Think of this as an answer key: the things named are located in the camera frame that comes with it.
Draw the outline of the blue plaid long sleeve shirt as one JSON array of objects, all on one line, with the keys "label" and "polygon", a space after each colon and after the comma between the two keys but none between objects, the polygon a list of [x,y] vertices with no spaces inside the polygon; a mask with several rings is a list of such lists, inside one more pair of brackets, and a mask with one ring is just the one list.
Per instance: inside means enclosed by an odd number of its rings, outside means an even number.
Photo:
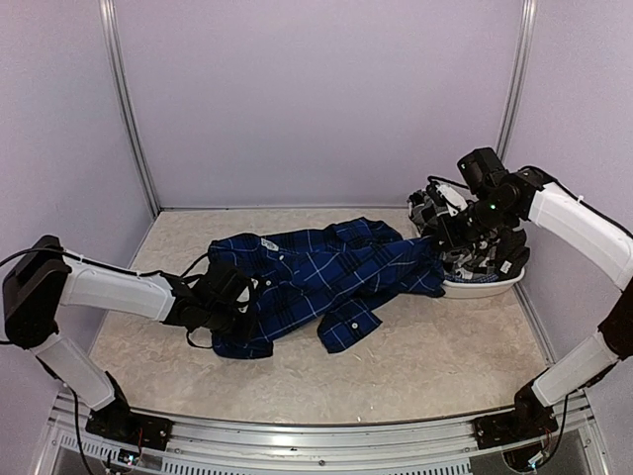
[{"label": "blue plaid long sleeve shirt", "polygon": [[259,281],[250,339],[212,336],[213,351],[224,358],[267,358],[275,340],[312,321],[319,322],[325,350],[342,352],[381,325],[375,309],[398,295],[444,294],[444,270],[431,238],[404,238],[364,217],[322,230],[214,240],[208,257]]}]

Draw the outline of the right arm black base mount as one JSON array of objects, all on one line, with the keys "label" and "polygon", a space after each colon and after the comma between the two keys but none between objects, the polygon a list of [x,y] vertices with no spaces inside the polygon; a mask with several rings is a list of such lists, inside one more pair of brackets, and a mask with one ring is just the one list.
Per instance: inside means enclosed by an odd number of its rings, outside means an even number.
[{"label": "right arm black base mount", "polygon": [[517,411],[478,417],[472,421],[472,426],[480,450],[540,437],[559,428],[553,414],[537,420],[526,420]]}]

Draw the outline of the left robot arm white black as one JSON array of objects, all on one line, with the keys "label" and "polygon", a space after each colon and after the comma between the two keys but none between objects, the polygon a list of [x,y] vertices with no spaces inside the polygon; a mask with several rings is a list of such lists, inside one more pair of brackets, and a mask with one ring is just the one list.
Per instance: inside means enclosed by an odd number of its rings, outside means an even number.
[{"label": "left robot arm white black", "polygon": [[256,327],[259,282],[228,262],[196,275],[139,272],[88,259],[61,246],[55,236],[1,262],[12,268],[2,282],[4,331],[9,344],[29,351],[90,410],[91,434],[162,450],[173,423],[135,412],[116,379],[61,333],[61,307],[86,307],[205,329],[229,340],[248,340]]}]

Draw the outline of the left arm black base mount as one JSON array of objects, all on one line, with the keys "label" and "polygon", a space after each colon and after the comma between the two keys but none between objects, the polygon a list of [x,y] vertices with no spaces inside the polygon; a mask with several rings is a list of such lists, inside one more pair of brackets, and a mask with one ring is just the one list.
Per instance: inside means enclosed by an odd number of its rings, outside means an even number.
[{"label": "left arm black base mount", "polygon": [[135,412],[91,412],[85,430],[142,449],[165,451],[173,422],[162,417]]}]

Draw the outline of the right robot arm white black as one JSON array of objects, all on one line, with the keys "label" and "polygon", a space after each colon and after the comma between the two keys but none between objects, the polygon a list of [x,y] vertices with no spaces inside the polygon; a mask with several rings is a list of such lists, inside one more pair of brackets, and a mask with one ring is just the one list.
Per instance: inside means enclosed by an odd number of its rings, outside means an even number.
[{"label": "right robot arm white black", "polygon": [[490,147],[474,149],[457,167],[475,198],[439,220],[439,249],[464,247],[487,232],[529,222],[578,252],[619,291],[594,333],[521,387],[510,410],[474,419],[478,447],[491,448],[557,430],[557,403],[631,357],[632,234],[544,170],[528,165],[508,171]]}]

